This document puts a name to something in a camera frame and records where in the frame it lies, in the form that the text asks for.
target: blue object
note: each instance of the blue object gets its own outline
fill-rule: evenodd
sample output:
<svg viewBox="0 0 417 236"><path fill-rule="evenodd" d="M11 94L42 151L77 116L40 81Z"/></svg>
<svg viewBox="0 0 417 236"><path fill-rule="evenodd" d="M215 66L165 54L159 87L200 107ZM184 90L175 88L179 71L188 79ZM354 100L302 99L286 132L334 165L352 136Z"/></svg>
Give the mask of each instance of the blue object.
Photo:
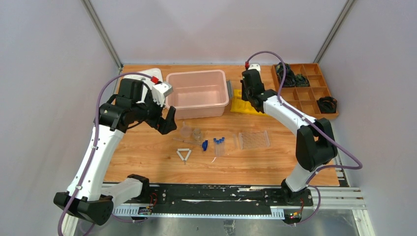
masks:
<svg viewBox="0 0 417 236"><path fill-rule="evenodd" d="M207 150L207 146L209 145L209 141L208 140L205 140L204 142L203 142L203 144L201 144L201 147L203 148L203 151L206 151Z"/></svg>

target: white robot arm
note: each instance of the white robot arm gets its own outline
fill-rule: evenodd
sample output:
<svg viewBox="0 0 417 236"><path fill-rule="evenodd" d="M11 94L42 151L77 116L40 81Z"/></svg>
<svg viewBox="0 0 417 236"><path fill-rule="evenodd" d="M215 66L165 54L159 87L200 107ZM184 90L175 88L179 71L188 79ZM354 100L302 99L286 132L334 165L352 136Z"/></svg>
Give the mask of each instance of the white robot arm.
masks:
<svg viewBox="0 0 417 236"><path fill-rule="evenodd" d="M155 80L156 84L147 90L142 100L144 82L134 79L123 79L118 94L100 106L99 136L94 147L95 127L89 148L81 166L66 192L56 193L54 203L64 209L68 200L78 189L68 213L97 225L104 224L110 217L114 207L147 194L149 180L138 175L129 175L127 179L110 188L102 189L102 183L116 147L123 138L128 126L137 121L145 121L161 134L167 134L177 128L174 115L175 108L170 107L167 117L162 118L162 110L166 97L172 93L172 87L166 82ZM90 148L95 148L94 158L87 170L81 185L78 185L87 165Z"/></svg>
<svg viewBox="0 0 417 236"><path fill-rule="evenodd" d="M265 90L258 69L248 69L242 72L242 78L242 99L249 101L258 112L277 119L297 137L298 163L292 173L281 183L282 196L285 201L291 202L298 199L304 192L316 169L327 164L337 155L336 146L328 142L305 119L314 120L316 126L334 139L331 124L327 119L317 120L304 114L282 97L279 99L275 91Z"/></svg>

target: wooden tabletop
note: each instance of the wooden tabletop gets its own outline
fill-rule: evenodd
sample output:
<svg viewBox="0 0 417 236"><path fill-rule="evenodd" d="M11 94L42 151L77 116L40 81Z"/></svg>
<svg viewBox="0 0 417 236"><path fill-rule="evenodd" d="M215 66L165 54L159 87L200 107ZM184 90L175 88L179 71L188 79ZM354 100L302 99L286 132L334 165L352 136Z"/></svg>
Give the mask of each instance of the wooden tabletop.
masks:
<svg viewBox="0 0 417 236"><path fill-rule="evenodd" d="M234 89L241 88L239 81L244 70L243 66L236 65L125 65L123 73L151 68L161 69L164 79L174 72L220 69ZM270 66L261 67L261 78L265 89L273 89ZM167 135L161 135L146 123L128 130L113 155L104 181L119 182L129 174L137 174L152 183L280 185L297 163L295 136L271 117L230 112L231 102L221 117L185 120L192 128L200 128L203 138L209 140L207 151L173 140L181 138L182 120L176 120L178 129ZM268 131L269 148L235 148L232 134L264 130ZM226 138L226 154L212 163L212 140L220 137ZM192 150L186 165L177 155L177 148ZM339 185L335 169L320 171L311 183Z"/></svg>

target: gray wall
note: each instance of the gray wall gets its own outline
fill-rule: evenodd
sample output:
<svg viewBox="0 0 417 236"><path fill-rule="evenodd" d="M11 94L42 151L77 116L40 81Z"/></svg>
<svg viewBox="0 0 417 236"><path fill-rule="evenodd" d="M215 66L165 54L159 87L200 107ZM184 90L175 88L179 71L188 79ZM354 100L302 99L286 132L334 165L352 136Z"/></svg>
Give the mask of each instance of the gray wall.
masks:
<svg viewBox="0 0 417 236"><path fill-rule="evenodd" d="M0 32L0 235L56 235L52 200L74 178L117 70L79 0L1 1Z"/></svg>
<svg viewBox="0 0 417 236"><path fill-rule="evenodd" d="M376 235L416 235L417 2L358 0L321 67Z"/></svg>
<svg viewBox="0 0 417 236"><path fill-rule="evenodd" d="M92 0L123 63L313 61L346 0ZM271 55L254 59L276 63Z"/></svg>

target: pink plastic bin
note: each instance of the pink plastic bin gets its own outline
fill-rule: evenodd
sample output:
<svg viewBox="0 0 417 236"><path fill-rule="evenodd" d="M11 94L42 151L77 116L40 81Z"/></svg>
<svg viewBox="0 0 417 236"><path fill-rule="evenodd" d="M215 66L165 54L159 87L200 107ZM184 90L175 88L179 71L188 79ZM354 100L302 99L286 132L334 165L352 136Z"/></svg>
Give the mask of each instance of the pink plastic bin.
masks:
<svg viewBox="0 0 417 236"><path fill-rule="evenodd" d="M175 119L219 117L229 103L222 70L171 73L166 81L174 89L166 104L177 109Z"/></svg>

